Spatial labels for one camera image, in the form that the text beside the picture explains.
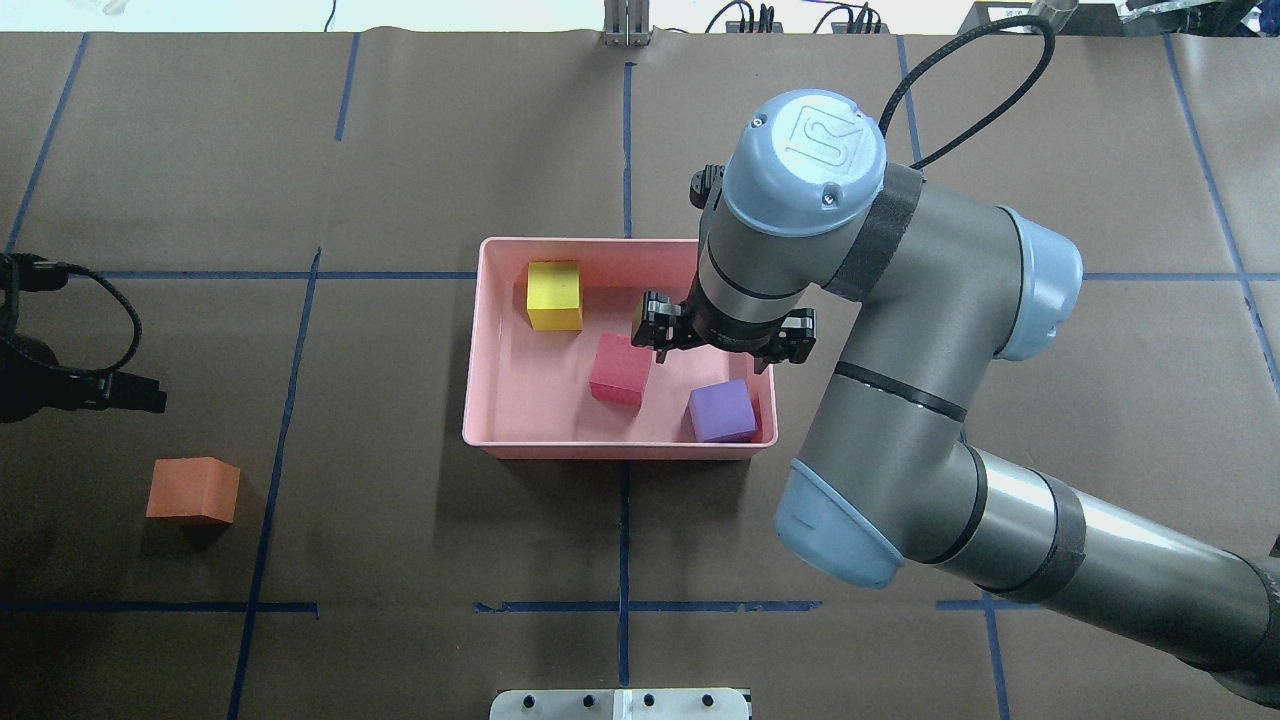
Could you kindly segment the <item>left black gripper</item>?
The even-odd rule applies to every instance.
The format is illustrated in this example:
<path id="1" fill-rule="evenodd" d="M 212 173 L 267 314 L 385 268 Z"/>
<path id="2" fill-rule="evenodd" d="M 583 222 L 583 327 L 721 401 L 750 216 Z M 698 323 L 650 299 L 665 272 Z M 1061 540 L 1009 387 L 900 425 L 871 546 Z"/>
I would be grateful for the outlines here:
<path id="1" fill-rule="evenodd" d="M 36 366 L 29 411 L 120 409 L 164 414 L 166 401 L 168 396 L 160 382 L 143 375 L 119 370 L 93 375 Z"/>

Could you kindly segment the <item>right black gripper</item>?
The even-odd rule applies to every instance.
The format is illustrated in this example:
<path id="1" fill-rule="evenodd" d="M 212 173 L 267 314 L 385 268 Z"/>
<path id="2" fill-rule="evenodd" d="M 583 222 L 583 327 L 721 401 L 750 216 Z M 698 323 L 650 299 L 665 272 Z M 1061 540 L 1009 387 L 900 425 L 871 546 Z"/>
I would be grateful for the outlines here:
<path id="1" fill-rule="evenodd" d="M 632 346 L 652 351 L 659 365 L 672 351 L 703 346 L 749 354 L 760 375 L 774 364 L 808 360 L 817 343 L 815 318 L 813 307 L 797 307 L 773 320 L 742 322 L 721 311 L 701 290 L 691 290 L 681 304 L 648 290 L 632 318 Z"/>

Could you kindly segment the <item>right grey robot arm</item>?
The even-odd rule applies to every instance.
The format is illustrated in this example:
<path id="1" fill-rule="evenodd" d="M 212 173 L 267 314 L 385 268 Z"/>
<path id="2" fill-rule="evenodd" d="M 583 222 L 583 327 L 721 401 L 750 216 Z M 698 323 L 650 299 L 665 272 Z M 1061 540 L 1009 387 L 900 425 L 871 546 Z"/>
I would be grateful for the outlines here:
<path id="1" fill-rule="evenodd" d="M 1164 651 L 1277 706 L 1277 559 L 1244 559 L 975 448 L 989 364 L 1043 351 L 1071 315 L 1082 255 L 1010 208 L 891 163 L 877 123 L 820 88 L 781 94 L 722 165 L 687 297 L 644 295 L 635 346 L 713 347 L 755 372 L 804 363 L 818 287 L 859 306 L 774 528 L 812 566 L 882 588 L 914 561 L 1014 603 Z"/>

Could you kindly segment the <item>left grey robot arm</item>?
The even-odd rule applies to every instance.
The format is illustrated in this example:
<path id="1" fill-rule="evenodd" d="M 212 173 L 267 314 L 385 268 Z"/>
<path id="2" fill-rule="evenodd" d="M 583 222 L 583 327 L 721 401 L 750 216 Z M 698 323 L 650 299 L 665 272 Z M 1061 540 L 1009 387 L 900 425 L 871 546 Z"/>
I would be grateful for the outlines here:
<path id="1" fill-rule="evenodd" d="M 22 421 L 44 409 L 166 411 L 168 393 L 159 380 L 119 370 L 104 375 L 64 372 L 45 342 L 26 334 L 13 340 L 13 346 L 3 345 L 4 423 Z"/>

